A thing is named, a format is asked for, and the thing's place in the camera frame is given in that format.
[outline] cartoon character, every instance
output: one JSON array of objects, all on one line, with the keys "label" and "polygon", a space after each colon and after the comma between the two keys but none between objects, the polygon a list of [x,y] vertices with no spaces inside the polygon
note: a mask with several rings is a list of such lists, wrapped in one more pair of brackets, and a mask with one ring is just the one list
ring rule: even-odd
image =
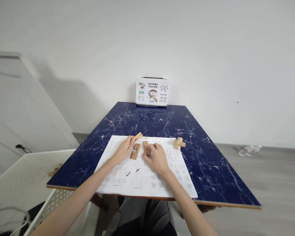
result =
[{"label": "cartoon character", "polygon": [[157,93],[157,91],[155,89],[152,89],[152,90],[150,90],[150,92],[148,92],[150,102],[154,102],[154,101],[157,102],[157,98],[155,96],[156,93]]},{"label": "cartoon character", "polygon": [[141,82],[139,82],[139,85],[141,86],[140,89],[144,89],[145,85]]}]

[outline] printed box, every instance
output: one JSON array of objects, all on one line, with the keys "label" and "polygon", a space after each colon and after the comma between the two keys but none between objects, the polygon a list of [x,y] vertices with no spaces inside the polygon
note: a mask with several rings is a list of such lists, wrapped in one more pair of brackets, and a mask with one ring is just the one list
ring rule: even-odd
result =
[{"label": "printed box", "polygon": [[137,79],[135,103],[142,106],[167,106],[170,83],[163,78],[143,77]]}]

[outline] white door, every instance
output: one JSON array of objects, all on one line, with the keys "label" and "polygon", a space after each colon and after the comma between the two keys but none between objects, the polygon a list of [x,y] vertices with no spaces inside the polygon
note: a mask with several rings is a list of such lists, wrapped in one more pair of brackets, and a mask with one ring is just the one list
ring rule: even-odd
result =
[{"label": "white door", "polygon": [[3,169],[25,154],[15,148],[18,144],[32,152],[78,147],[70,128],[22,60],[0,58],[0,160],[7,158]]}]

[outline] forearm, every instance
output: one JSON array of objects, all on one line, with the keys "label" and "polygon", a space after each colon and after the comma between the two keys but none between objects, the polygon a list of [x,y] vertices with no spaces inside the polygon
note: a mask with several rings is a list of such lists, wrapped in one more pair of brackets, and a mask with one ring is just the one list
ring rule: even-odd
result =
[{"label": "forearm", "polygon": [[173,172],[168,171],[162,175],[169,186],[192,236],[215,236],[217,233],[198,209],[189,194],[181,186]]},{"label": "forearm", "polygon": [[116,163],[109,159],[98,171],[78,187],[32,233],[32,235],[64,235],[90,201]]}]

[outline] paper sheet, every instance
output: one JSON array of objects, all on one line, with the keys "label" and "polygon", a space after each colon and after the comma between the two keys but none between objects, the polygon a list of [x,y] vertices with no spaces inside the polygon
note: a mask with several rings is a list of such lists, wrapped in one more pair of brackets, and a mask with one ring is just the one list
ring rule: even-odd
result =
[{"label": "paper sheet", "polygon": [[[113,135],[96,167],[97,171],[117,150],[127,136]],[[174,138],[142,137],[136,143],[141,144],[136,160],[130,156],[111,170],[97,190],[97,193],[121,194],[127,196],[173,197],[166,182],[152,171],[143,160],[143,141],[149,144],[159,143],[164,148],[169,168],[190,197],[197,198],[197,192],[191,181],[188,169],[180,150],[174,148]]]}]

